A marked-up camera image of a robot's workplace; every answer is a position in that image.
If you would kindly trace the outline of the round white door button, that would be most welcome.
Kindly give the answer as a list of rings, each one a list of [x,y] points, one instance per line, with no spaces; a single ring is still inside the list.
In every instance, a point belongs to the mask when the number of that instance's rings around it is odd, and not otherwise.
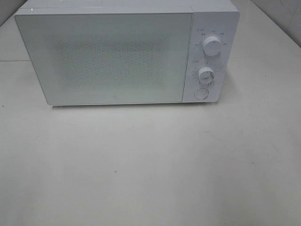
[[[204,100],[208,97],[208,90],[205,89],[205,88],[200,88],[200,89],[197,89],[195,92],[194,92],[194,97],[197,99],[197,100]]]

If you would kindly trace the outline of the white microwave knob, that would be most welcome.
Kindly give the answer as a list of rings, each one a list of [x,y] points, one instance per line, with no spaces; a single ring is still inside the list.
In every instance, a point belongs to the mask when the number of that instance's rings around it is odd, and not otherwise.
[[[209,35],[203,40],[202,46],[207,56],[215,56],[221,51],[222,39],[216,34]]]
[[[198,70],[198,80],[202,84],[209,84],[214,80],[214,71],[211,67],[205,66]]]

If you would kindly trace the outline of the white microwave oven body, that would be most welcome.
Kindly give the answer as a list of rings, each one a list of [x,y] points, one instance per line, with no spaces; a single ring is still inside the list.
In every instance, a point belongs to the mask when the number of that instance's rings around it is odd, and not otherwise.
[[[18,9],[15,17],[170,13],[192,14],[183,97],[179,103],[216,102],[219,99],[240,17],[239,10],[229,0],[29,0]],[[212,34],[221,37],[222,48],[219,54],[207,56],[202,43]],[[202,84],[198,80],[198,70],[205,66],[211,67],[214,71],[214,80],[209,84]],[[205,88],[209,92],[204,100],[197,100],[194,97],[194,92],[200,88]]]

